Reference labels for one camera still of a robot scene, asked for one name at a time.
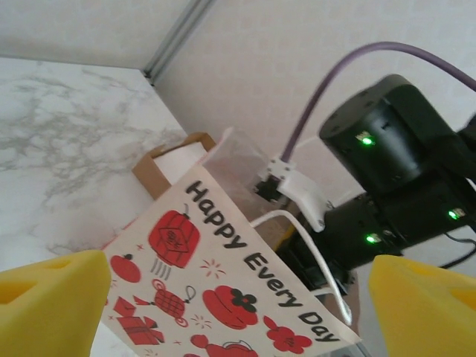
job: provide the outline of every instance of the white bag handle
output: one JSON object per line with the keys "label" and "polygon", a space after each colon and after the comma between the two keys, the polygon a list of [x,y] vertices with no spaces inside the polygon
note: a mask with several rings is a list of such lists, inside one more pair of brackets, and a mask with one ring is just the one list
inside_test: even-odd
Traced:
{"label": "white bag handle", "polygon": [[251,221],[250,225],[251,227],[256,228],[258,225],[263,224],[264,222],[270,220],[271,218],[275,218],[279,216],[286,217],[292,223],[292,225],[294,225],[294,227],[297,229],[300,236],[304,239],[304,242],[306,243],[307,248],[309,248],[312,255],[314,256],[315,261],[319,265],[319,268],[321,268],[321,271],[324,274],[324,277],[326,278],[327,283],[329,284],[329,288],[314,290],[311,293],[315,296],[324,295],[324,294],[333,294],[337,302],[338,308],[341,311],[342,318],[344,319],[345,324],[347,326],[350,326],[352,324],[352,311],[350,310],[350,307],[342,298],[341,292],[339,288],[337,287],[337,283],[335,282],[334,277],[332,276],[329,270],[329,266],[327,266],[327,263],[322,257],[318,247],[315,246],[311,236],[309,235],[309,233],[307,233],[306,229],[302,226],[302,224],[299,223],[296,217],[294,217],[292,214],[290,214],[290,212],[286,210],[272,210],[271,212],[268,212],[262,215],[260,218],[257,218],[254,221]]}

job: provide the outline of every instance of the brown cardboard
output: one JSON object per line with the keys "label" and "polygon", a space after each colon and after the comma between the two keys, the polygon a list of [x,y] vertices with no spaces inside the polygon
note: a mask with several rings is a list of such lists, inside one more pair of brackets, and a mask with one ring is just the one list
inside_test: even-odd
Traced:
{"label": "brown cardboard", "polygon": [[185,147],[193,143],[202,143],[205,150],[210,151],[215,146],[215,141],[206,132],[194,132],[188,135],[185,140],[178,146],[170,149],[164,149],[164,145],[150,150],[144,157],[134,166],[132,172],[140,183],[145,187],[147,192],[157,199],[169,187],[170,183],[165,178],[164,174],[157,167],[154,158],[167,154],[168,152]]}

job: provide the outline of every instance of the red flower illustration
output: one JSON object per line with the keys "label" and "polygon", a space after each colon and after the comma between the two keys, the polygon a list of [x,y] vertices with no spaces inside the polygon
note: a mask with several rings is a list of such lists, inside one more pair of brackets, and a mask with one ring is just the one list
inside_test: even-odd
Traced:
{"label": "red flower illustration", "polygon": [[273,346],[276,350],[281,352],[292,352],[300,355],[304,352],[304,347],[309,347],[312,344],[310,338],[306,336],[295,335],[287,327],[278,326],[276,323],[270,319],[269,317],[265,316],[263,318],[263,322],[269,328],[269,331],[266,333],[269,339],[273,340]]}

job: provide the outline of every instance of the red pattern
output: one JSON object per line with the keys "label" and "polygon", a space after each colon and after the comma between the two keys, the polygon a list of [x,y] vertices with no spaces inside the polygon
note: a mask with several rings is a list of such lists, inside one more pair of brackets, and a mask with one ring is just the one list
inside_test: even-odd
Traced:
{"label": "red pattern", "polygon": [[276,323],[265,316],[263,319],[265,325],[269,328],[269,331],[266,333],[269,339],[273,340],[273,346],[276,350],[281,352],[292,352],[300,355],[304,352],[304,347],[309,347],[312,345],[312,340],[306,336],[295,335],[287,327],[279,327]]}
{"label": "red pattern", "polygon": [[115,255],[111,258],[110,263],[114,273],[121,279],[129,281],[130,283],[138,283],[141,281],[141,270],[132,261],[132,254],[126,254],[124,256]]}
{"label": "red pattern", "polygon": [[198,348],[205,349],[208,357],[259,357],[249,346],[240,343],[229,343],[224,346],[209,344],[205,335],[193,335],[190,342]]}
{"label": "red pattern", "polygon": [[245,329],[249,325],[257,324],[258,317],[255,311],[247,311],[242,304],[233,304],[237,299],[233,294],[234,290],[237,289],[226,285],[218,286],[215,290],[205,290],[202,297],[208,311],[215,319],[231,329]]}
{"label": "red pattern", "polygon": [[149,234],[149,244],[158,257],[171,266],[184,268],[196,246],[200,233],[187,214],[166,212]]}
{"label": "red pattern", "polygon": [[152,303],[142,300],[136,296],[134,296],[134,302],[142,306],[156,305],[160,310],[174,317],[176,323],[179,326],[188,327],[188,322],[183,318],[183,315],[185,313],[185,303],[188,303],[192,297],[189,297],[189,300],[182,300],[172,292],[168,292],[164,283],[162,283],[159,279],[154,279],[152,281],[152,285],[157,290]]}
{"label": "red pattern", "polygon": [[118,297],[113,310],[124,317],[134,316],[135,314],[135,306],[121,297]]}
{"label": "red pattern", "polygon": [[151,318],[144,317],[142,321],[141,318],[128,316],[117,320],[135,345],[157,345],[165,341],[162,332],[155,330],[157,323]]}

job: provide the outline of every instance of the white bracket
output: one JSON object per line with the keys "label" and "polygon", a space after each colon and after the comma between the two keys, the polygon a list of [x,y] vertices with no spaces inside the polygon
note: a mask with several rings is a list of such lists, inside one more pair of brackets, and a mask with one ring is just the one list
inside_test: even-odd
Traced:
{"label": "white bracket", "polygon": [[316,232],[325,228],[324,214],[332,208],[318,184],[309,177],[295,170],[295,164],[288,164],[279,158],[273,158],[260,177],[266,180],[269,176],[279,178],[278,192],[296,203],[301,213]]}

